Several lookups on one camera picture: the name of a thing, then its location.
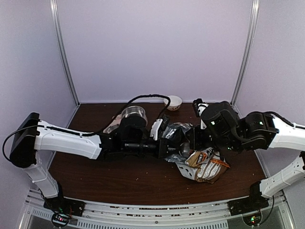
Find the metal food scoop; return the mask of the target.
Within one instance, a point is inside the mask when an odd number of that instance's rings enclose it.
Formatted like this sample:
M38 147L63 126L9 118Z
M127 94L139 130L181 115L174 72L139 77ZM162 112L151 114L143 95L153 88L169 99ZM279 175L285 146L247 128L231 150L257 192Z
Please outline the metal food scoop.
M184 142L180 145L179 154L182 157L188 158L193 152L194 150L190 148L189 142Z

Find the pet food bag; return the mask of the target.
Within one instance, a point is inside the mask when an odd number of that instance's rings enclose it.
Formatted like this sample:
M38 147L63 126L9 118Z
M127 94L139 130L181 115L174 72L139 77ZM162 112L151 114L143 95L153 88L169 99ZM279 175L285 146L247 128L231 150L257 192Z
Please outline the pet food bag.
M180 147L184 142L189 141L182 140L178 146ZM188 158L182 157L178 150L177 153L166 157L165 160L169 163L175 163L183 177L199 183L213 184L230 168L225 158L220 156L220 152L215 151L212 147L205 150L194 150Z

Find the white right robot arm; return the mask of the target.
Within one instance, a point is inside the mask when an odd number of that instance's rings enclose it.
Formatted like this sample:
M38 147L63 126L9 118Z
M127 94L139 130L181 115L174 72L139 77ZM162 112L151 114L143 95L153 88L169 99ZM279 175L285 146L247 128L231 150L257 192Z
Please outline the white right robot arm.
M276 112L254 111L240 118L229 102L206 104L202 99L193 101L193 109L201 119L190 130L190 148L227 149L243 152L269 148L299 150L300 154L288 166L270 178L256 183L251 195L244 200L247 210L255 210L264 198L292 185L305 176L305 127L291 123Z

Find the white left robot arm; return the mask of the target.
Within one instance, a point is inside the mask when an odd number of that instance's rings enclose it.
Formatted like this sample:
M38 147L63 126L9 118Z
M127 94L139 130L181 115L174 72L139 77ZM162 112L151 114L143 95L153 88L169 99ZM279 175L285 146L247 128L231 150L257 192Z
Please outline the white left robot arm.
M166 158L178 153L180 145L163 136L168 122L168 117L163 116L147 130L145 118L130 114L121 116L118 127L109 133L103 130L88 133L51 125L40 120L38 113L31 113L11 134L14 140L9 161L26 169L32 183L50 199L50 204L58 212L64 212L68 200L63 197L59 183L41 167L37 151L59 151L93 160L114 160L126 155Z

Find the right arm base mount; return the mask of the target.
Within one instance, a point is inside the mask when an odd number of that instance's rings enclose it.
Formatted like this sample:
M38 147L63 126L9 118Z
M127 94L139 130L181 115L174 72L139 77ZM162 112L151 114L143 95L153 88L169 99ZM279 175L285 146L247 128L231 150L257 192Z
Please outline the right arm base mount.
M241 215L243 222L250 227L257 227L263 221L261 210L269 206L268 199L245 197L231 200L228 203L231 216Z

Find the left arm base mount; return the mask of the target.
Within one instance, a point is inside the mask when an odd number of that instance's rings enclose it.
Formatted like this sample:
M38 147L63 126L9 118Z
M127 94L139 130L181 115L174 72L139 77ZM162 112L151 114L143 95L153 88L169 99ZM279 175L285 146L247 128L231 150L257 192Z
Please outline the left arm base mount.
M68 198L45 198L43 207L53 212L51 223L56 228L63 228L74 220L73 217L83 215L85 203Z

